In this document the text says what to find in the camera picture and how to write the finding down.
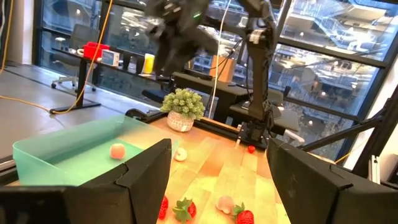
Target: green plastic container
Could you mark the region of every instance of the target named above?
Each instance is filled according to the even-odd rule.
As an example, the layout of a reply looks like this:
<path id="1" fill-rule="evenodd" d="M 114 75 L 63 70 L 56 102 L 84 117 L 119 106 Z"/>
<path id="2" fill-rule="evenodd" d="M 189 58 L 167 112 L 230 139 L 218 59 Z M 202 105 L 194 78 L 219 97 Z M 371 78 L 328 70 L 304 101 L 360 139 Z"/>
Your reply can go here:
<path id="1" fill-rule="evenodd" d="M 85 123 L 14 143 L 13 157 L 21 185 L 78 186 L 138 155 L 162 139 L 172 140 L 172 156 L 181 138 L 126 116 Z M 122 160 L 110 147 L 124 144 Z"/>

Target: yellow cable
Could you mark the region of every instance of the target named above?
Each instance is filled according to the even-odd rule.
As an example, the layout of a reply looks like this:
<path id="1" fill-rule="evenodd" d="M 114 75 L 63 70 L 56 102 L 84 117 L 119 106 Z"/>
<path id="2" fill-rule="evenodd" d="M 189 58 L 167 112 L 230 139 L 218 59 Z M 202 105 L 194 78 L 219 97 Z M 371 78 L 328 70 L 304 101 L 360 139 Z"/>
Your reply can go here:
<path id="1" fill-rule="evenodd" d="M 351 152 L 345 154 L 343 157 L 341 157 L 340 159 L 335 161 L 335 164 L 337 164 L 338 162 L 342 161 L 343 159 L 347 158 L 349 155 L 351 155 L 351 153 L 357 151 L 361 146 L 363 146 L 364 143 L 367 143 L 367 141 L 362 142 L 356 149 L 351 150 Z"/>
<path id="2" fill-rule="evenodd" d="M 66 114 L 66 113 L 70 112 L 70 111 L 73 109 L 73 107 L 76 106 L 77 102 L 80 100 L 81 96 L 83 95 L 84 89 L 86 88 L 86 85 L 87 85 L 88 78 L 89 78 L 90 73 L 91 73 L 91 71 L 92 71 L 92 69 L 93 69 L 93 65 L 94 65 L 95 58 L 96 58 L 97 53 L 98 53 L 98 51 L 99 51 L 99 49 L 100 49 L 100 43 L 102 42 L 102 38 L 103 38 L 103 36 L 104 36 L 104 31 L 105 31 L 106 23 L 107 23 L 107 21 L 108 21 L 109 13 L 110 13 L 110 11 L 111 11 L 112 3 L 113 3 L 113 0 L 110 0 L 110 2 L 109 2 L 109 7 L 108 7 L 108 12 L 106 13 L 106 17 L 105 17 L 105 21 L 104 21 L 104 26 L 103 26 L 103 28 L 102 28 L 101 35 L 100 35 L 100 37 L 99 37 L 98 46 L 97 46 L 97 48 L 96 48 L 96 50 L 95 50 L 94 57 L 93 57 L 93 59 L 92 59 L 92 61 L 91 61 L 91 64 L 90 64 L 90 68 L 88 69 L 88 72 L 87 72 L 85 84 L 84 84 L 84 86 L 83 86 L 83 91 L 79 94 L 78 98 L 77 98 L 76 101 L 71 105 L 71 107 L 70 107 L 69 109 L 67 109 L 67 110 L 64 111 L 64 112 L 56 112 L 56 111 L 54 111 L 54 112 L 53 112 L 54 114 Z M 6 43 L 5 43 L 5 46 L 4 46 L 4 57 L 3 57 L 3 59 L 2 59 L 2 66 L 1 66 L 1 69 L 0 69 L 0 75 L 1 75 L 2 72 L 4 71 L 4 68 L 6 67 L 6 57 L 7 57 L 7 50 L 8 50 L 8 40 L 9 40 L 9 34 L 10 34 L 10 28 L 11 28 L 11 18 L 12 18 L 12 11 L 13 11 L 13 8 L 14 8 L 14 0 L 11 0 L 10 14 L 9 14 L 9 20 L 8 20 L 8 24 L 7 24 Z M 49 110 L 48 108 L 45 108 L 45 107 L 43 107 L 43 106 L 40 106 L 40 105 L 35 104 L 35 103 L 28 102 L 28 101 L 25 101 L 25 100 L 21 100 L 21 99 L 18 99 L 18 98 L 6 97 L 6 96 L 1 96 L 1 95 L 0 95 L 0 98 L 1 98 L 1 99 L 5 99 L 5 100 L 18 101 L 18 102 L 21 102 L 21 103 L 25 103 L 25 104 L 27 104 L 27 105 L 31 105 L 31 106 L 38 107 L 38 108 L 40 108 L 40 109 L 43 109 L 43 110 L 47 111 L 48 113 L 50 112 L 50 110 Z"/>

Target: wall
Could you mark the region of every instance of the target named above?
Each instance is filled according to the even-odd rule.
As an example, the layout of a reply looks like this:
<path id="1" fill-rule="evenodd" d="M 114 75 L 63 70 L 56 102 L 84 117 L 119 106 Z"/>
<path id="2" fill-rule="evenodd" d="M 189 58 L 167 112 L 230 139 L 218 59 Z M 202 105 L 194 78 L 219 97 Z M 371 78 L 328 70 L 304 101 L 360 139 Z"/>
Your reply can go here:
<path id="1" fill-rule="evenodd" d="M 391 97 L 394 92 L 396 86 L 398 85 L 398 60 L 396 59 L 394 64 L 392 65 L 391 71 L 389 72 L 377 98 L 371 108 L 368 118 L 375 115 L 383 106 L 386 100 Z M 369 129 L 367 131 L 363 131 L 357 137 L 356 142 L 353 146 L 353 153 L 346 160 L 344 167 L 347 169 L 352 169 L 355 166 L 356 161 L 359 158 L 367 140 L 372 134 L 373 129 Z M 391 170 L 397 162 L 397 158 L 394 157 L 394 154 L 398 154 L 398 128 L 396 127 L 394 132 L 392 133 L 389 141 L 383 149 L 383 152 L 380 155 L 380 170 L 381 170 L 381 180 L 387 180 Z"/>
<path id="2" fill-rule="evenodd" d="M 34 20 L 33 0 L 14 0 L 7 59 L 21 64 L 32 63 Z"/>

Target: desk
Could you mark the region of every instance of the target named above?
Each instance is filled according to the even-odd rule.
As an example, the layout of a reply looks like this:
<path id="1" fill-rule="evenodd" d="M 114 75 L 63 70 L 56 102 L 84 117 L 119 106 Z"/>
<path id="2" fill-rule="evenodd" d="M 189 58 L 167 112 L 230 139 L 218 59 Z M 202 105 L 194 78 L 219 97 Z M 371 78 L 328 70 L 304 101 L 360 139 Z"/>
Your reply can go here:
<path id="1" fill-rule="evenodd" d="M 210 93 L 214 87 L 215 81 L 202 80 L 184 73 L 174 72 L 174 82 L 181 88 L 192 88 L 204 93 Z M 277 90 L 269 90 L 269 99 L 277 103 L 283 102 L 283 93 Z M 221 123 L 225 123 L 229 107 L 239 103 L 240 101 L 248 99 L 248 91 L 240 86 L 228 86 L 228 83 L 218 82 L 216 89 L 216 96 L 218 97 L 217 107 L 213 119 Z"/>
<path id="2" fill-rule="evenodd" d="M 87 65 L 89 65 L 91 63 L 91 59 L 89 58 L 84 58 L 78 54 L 73 54 L 67 50 L 61 50 L 61 49 L 56 49 L 56 48 L 52 48 L 52 50 L 56 51 L 56 52 L 60 52 L 63 54 L 67 54 L 71 57 L 76 57 L 80 59 L 80 66 L 79 66 L 79 75 L 78 75 L 78 91 L 77 91 L 77 96 L 76 99 L 78 98 L 78 96 L 80 95 L 81 92 L 83 92 L 81 94 L 80 99 L 77 101 L 76 106 L 73 107 L 72 110 L 79 110 L 79 109 L 84 109 L 84 108 L 89 108 L 89 107 L 94 107 L 94 106 L 101 106 L 100 103 L 83 103 L 84 100 L 84 84 L 85 84 L 85 80 L 87 78 Z M 137 74 L 136 71 L 131 70 L 131 69 L 127 69 L 124 70 L 122 66 L 118 66 L 118 67 L 114 67 L 114 66 L 110 66 L 110 65 L 106 65 L 103 64 L 101 62 L 97 62 L 95 61 L 95 64 L 97 64 L 98 66 L 96 68 L 93 69 L 93 83 L 96 85 L 98 84 L 98 76 L 100 75 L 100 71 L 101 71 L 101 67 L 106 67 L 106 68 L 110 68 L 112 70 L 118 71 L 118 72 L 124 72 L 127 73 L 129 75 L 135 76 L 135 77 L 139 77 L 139 78 L 143 78 L 145 80 L 150 80 L 152 82 L 156 82 L 159 83 L 161 85 L 166 85 L 165 82 L 161 82 L 156 80 L 155 75 L 140 75 Z M 62 108 L 55 108 L 55 109 L 51 109 L 50 112 L 52 111 L 57 111 L 57 112 L 62 112 L 62 111 L 66 111 L 67 109 L 69 109 L 70 106 L 66 106 L 66 107 L 62 107 Z"/>
<path id="3" fill-rule="evenodd" d="M 166 219 L 157 223 L 180 224 L 174 219 L 171 208 L 177 200 L 187 197 L 197 206 L 192 224 L 232 224 L 232 219 L 215 207 L 218 197 L 225 194 L 232 196 L 236 203 L 244 202 L 246 208 L 253 211 L 255 223 L 289 223 L 263 152 L 249 154 L 244 146 L 235 149 L 234 141 L 196 127 L 187 133 L 178 133 L 167 126 L 167 118 L 150 125 L 179 135 L 183 139 L 180 146 L 188 151 L 186 161 L 171 163 L 165 193 L 169 209 Z M 137 138 L 141 139 L 141 144 L 154 143 L 141 134 L 123 136 L 126 141 Z"/>

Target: red strawberry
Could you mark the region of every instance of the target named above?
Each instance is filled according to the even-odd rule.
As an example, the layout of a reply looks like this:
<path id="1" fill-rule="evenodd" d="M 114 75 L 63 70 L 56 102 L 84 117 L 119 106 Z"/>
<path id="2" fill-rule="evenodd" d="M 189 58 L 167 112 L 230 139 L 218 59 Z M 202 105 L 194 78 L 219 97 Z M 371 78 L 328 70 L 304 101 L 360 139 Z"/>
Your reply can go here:
<path id="1" fill-rule="evenodd" d="M 242 206 L 235 205 L 232 209 L 232 213 L 235 216 L 236 224 L 254 224 L 254 215 L 251 211 L 244 209 Z"/>
<path id="2" fill-rule="evenodd" d="M 184 198 L 182 201 L 177 201 L 177 206 L 173 208 L 173 211 L 175 212 L 175 218 L 186 224 L 187 220 L 192 220 L 197 214 L 197 207 L 192 202 L 192 199 L 187 200 L 187 198 Z"/>
<path id="3" fill-rule="evenodd" d="M 169 207 L 169 200 L 166 196 L 163 196 L 162 205 L 159 210 L 159 219 L 163 220 L 166 217 L 167 208 Z"/>
<path id="4" fill-rule="evenodd" d="M 256 150 L 256 147 L 254 147 L 254 146 L 249 146 L 248 147 L 248 151 L 249 151 L 250 154 L 254 153 L 255 150 Z"/>

